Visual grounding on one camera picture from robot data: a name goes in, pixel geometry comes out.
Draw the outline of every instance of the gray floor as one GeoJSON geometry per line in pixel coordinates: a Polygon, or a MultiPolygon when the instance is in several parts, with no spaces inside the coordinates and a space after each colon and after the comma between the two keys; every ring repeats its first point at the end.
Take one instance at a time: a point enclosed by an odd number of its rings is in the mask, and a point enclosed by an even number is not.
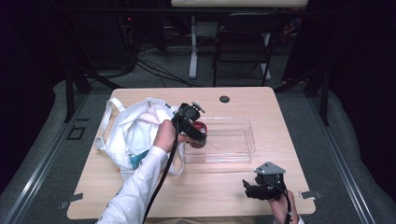
{"type": "MultiPolygon", "coordinates": [[[[292,41],[277,43],[270,66],[272,78],[267,81],[266,86],[275,88],[281,85],[281,76],[292,43],[292,41]]],[[[170,73],[187,82],[210,87],[213,76],[210,68],[212,50],[210,39],[200,45],[198,77],[195,80],[188,79],[191,53],[186,48],[169,48],[166,55],[157,50],[150,50],[139,55],[139,59],[160,64],[170,73]]],[[[224,79],[219,81],[220,85],[260,86],[260,81],[257,80],[260,79],[260,70],[251,71],[250,65],[224,64],[219,70],[223,76],[243,74],[256,78],[256,80],[224,79]]],[[[111,80],[126,88],[187,87],[179,82],[164,78],[161,80],[141,67],[136,67],[127,76],[111,80]]],[[[79,110],[70,124],[64,123],[66,111],[64,83],[54,88],[57,93],[56,102],[49,119],[20,170],[0,196],[1,222],[94,223],[95,220],[69,220],[66,216],[67,208],[59,209],[59,203],[67,201],[67,198],[74,193],[103,115],[105,101],[111,93],[109,88],[96,80],[91,80],[91,84],[93,91],[90,95],[78,94],[79,110]],[[85,132],[78,141],[67,139],[73,125],[85,127],[85,132]],[[29,182],[32,176],[36,176],[35,180],[39,180],[36,185],[29,182]],[[24,191],[29,192],[32,197],[22,197],[24,191]]],[[[316,200],[317,211],[313,215],[303,216],[304,220],[308,223],[395,223],[396,205],[375,184],[361,163],[353,127],[337,97],[333,94],[330,96],[331,125],[324,127],[318,119],[317,99],[305,98],[302,94],[303,87],[304,83],[301,83],[288,92],[277,94],[276,97],[308,185],[312,190],[320,190],[324,195],[323,198],[316,200]],[[341,161],[339,157],[334,156],[337,155],[337,151],[341,153],[341,161]],[[353,183],[348,178],[348,174],[353,176],[353,183]]],[[[271,216],[257,218],[258,223],[272,223],[272,220],[271,216]]]]}

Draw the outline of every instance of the human arm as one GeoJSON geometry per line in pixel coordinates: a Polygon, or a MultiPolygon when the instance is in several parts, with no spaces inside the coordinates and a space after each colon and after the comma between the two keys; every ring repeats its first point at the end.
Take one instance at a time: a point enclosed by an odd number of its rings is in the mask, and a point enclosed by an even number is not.
{"type": "MultiPolygon", "coordinates": [[[[167,153],[172,150],[176,131],[170,120],[165,120],[158,129],[153,147],[141,161],[138,169],[128,178],[119,193],[108,203],[97,223],[136,223],[143,222],[146,208],[161,169],[167,163],[167,153]]],[[[178,135],[178,142],[189,141],[186,135],[178,135]]]]}
{"type": "MultiPolygon", "coordinates": [[[[294,195],[291,191],[288,190],[288,197],[290,200],[291,206],[291,222],[290,224],[304,224],[304,221],[297,214],[297,208],[294,201],[294,195]]],[[[286,214],[288,213],[288,201],[285,195],[281,195],[280,199],[277,201],[275,199],[268,200],[268,203],[271,206],[273,215],[276,219],[276,222],[279,224],[284,224],[286,220],[286,214]]]]}

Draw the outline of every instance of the clear plastic tray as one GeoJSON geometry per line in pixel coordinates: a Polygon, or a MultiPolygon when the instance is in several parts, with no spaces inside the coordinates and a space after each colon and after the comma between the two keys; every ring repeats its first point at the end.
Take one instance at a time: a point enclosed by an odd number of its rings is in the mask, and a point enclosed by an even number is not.
{"type": "Polygon", "coordinates": [[[206,145],[185,144],[184,162],[251,161],[256,151],[248,118],[200,118],[207,127],[206,145]]]}

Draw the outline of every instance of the office chair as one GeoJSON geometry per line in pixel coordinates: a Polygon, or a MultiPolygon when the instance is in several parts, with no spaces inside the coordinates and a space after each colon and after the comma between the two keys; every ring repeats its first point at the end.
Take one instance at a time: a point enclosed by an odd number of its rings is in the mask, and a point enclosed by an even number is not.
{"type": "Polygon", "coordinates": [[[262,86],[268,73],[274,39],[283,28],[282,20],[272,14],[232,13],[222,17],[216,29],[213,87],[216,87],[219,63],[266,63],[262,86]],[[263,35],[269,34],[268,44],[263,35]]]}

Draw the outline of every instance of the white tote bag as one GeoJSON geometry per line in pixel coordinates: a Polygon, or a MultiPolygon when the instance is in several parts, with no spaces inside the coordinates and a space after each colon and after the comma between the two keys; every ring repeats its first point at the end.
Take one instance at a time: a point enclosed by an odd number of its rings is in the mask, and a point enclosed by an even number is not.
{"type": "MultiPolygon", "coordinates": [[[[117,98],[111,98],[106,102],[105,115],[94,145],[96,148],[106,151],[107,155],[120,168],[122,178],[126,180],[149,152],[159,125],[165,119],[172,119],[174,111],[177,111],[177,106],[169,106],[160,99],[149,97],[125,108],[117,98]],[[106,140],[104,134],[110,121],[113,105],[120,113],[115,118],[106,140]]],[[[169,169],[171,175],[180,175],[183,172],[183,146],[180,144],[177,148],[182,159],[182,167],[179,171],[175,171],[172,165],[169,169]]]]}

